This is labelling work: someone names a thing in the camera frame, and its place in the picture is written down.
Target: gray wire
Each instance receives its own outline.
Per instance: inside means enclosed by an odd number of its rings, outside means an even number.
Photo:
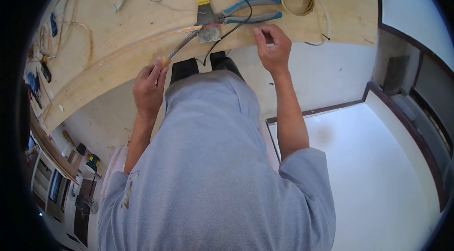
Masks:
[[[202,15],[205,15],[206,13],[205,12],[199,12],[199,11],[196,11],[196,10],[177,10],[177,9],[173,9],[172,7],[169,7],[169,6],[166,6],[164,4],[161,3],[162,0],[150,0],[151,2],[153,3],[157,3],[157,4],[160,4],[161,6],[163,6],[164,8],[167,8],[167,9],[170,9],[170,10],[174,10],[174,11],[177,11],[177,12],[196,12],[196,13],[199,13],[199,14],[202,14]]]

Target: black pants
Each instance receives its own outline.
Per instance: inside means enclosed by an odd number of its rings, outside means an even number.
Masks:
[[[212,53],[210,55],[210,61],[213,71],[229,70],[230,72],[235,73],[238,77],[240,77],[240,79],[244,81],[235,63],[232,61],[232,59],[226,57],[224,51]],[[197,60],[195,58],[174,63],[172,65],[172,78],[170,79],[170,84],[198,73],[199,71],[197,67]]]

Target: gray t-shirt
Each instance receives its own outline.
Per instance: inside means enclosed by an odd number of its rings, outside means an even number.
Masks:
[[[100,250],[329,250],[336,226],[325,154],[267,161],[254,92],[229,71],[165,95],[164,121],[128,176],[116,172]]]

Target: pliers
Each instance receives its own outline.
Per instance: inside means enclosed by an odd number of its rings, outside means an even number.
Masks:
[[[251,6],[266,6],[266,5],[280,5],[281,0],[247,0]],[[239,16],[231,16],[231,14],[242,10],[244,8],[249,7],[246,1],[242,1],[238,4],[233,5],[232,7],[223,10],[220,14],[216,17],[218,19],[219,24],[239,24],[243,21],[246,21],[247,16],[239,17]],[[251,18],[246,22],[246,24],[258,24],[264,21],[271,21],[275,19],[280,19],[282,17],[282,13],[279,11],[270,12],[263,15],[258,16],[251,16]]]

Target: wooden handle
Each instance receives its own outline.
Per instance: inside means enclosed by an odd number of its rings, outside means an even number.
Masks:
[[[170,63],[172,62],[170,59],[167,58],[167,56],[162,56],[161,59],[162,59],[161,69],[163,69],[165,66],[169,66]]]

